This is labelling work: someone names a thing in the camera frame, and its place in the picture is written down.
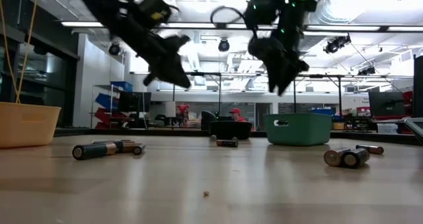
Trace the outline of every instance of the yellow basket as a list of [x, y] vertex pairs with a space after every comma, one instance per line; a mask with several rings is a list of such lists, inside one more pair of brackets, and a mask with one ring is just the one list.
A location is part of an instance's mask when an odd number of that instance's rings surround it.
[[0, 102], [0, 148], [50, 144], [60, 109]]

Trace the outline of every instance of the battery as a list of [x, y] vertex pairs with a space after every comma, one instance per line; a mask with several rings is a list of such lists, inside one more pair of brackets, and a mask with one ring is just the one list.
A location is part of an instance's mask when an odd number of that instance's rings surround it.
[[116, 148], [118, 148], [117, 153], [132, 153], [134, 151], [134, 148], [137, 147], [137, 145], [141, 144], [135, 144], [134, 141], [115, 141], [113, 142], [116, 145]]
[[77, 145], [72, 150], [73, 158], [78, 161], [100, 158], [116, 154], [118, 148], [114, 143]]
[[91, 141], [91, 144], [120, 142], [120, 141], [131, 141], [131, 140], [129, 139], [94, 139]]
[[343, 147], [326, 151], [323, 159], [328, 166], [339, 167], [342, 164], [342, 155], [347, 151], [351, 151], [351, 149]]
[[369, 151], [369, 153], [376, 155], [382, 155], [383, 152], [385, 152], [383, 147], [377, 147], [373, 145], [356, 145], [356, 149], [359, 148], [365, 149], [366, 151]]
[[229, 141], [229, 140], [217, 140], [216, 141], [217, 146], [222, 147], [238, 147], [238, 141]]
[[369, 151], [359, 148], [342, 155], [342, 165], [346, 168], [359, 168], [370, 159]]
[[140, 155], [144, 152], [145, 152], [145, 145], [137, 145], [132, 150], [132, 153], [134, 153], [134, 155]]

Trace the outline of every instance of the teal plastic bin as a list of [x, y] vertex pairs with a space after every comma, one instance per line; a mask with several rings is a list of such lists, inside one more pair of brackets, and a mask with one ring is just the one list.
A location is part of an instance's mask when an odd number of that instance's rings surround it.
[[274, 145], [321, 145], [329, 141], [332, 128], [332, 116], [314, 113], [265, 114], [264, 122]]

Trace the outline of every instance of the table surface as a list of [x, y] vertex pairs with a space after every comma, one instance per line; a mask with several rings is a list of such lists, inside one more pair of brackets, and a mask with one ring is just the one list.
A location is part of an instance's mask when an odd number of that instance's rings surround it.
[[[75, 161], [92, 139], [132, 139], [146, 154]], [[328, 167], [323, 153], [382, 145], [364, 168]], [[55, 138], [0, 150], [2, 224], [422, 223], [423, 147], [331, 139], [280, 147], [256, 138], [238, 149], [206, 137]], [[208, 191], [209, 197], [203, 197]]]

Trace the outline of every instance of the computer monitor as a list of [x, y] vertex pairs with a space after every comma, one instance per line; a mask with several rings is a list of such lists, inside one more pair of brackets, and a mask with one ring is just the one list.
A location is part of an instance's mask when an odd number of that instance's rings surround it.
[[231, 117], [231, 116], [218, 116], [217, 121], [233, 121], [233, 117]]
[[405, 115], [402, 92], [369, 92], [370, 113], [372, 116]]
[[119, 111], [121, 112], [149, 112], [151, 93], [121, 92], [119, 97]]

